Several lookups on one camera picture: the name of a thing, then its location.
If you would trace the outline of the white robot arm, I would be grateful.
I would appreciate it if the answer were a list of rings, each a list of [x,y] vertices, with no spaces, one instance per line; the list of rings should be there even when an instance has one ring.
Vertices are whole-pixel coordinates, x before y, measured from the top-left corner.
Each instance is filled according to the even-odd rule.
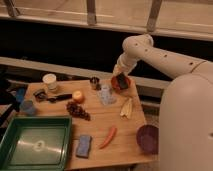
[[[115,72],[142,60],[172,79],[159,111],[159,170],[213,171],[213,62],[155,48],[148,34],[123,41]]]

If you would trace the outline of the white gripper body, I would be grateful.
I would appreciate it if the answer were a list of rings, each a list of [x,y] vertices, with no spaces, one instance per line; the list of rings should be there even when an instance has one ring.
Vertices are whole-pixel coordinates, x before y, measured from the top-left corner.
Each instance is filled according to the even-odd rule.
[[[120,67],[120,70],[123,73],[129,74],[134,68],[132,59],[126,54],[120,55],[116,64]]]

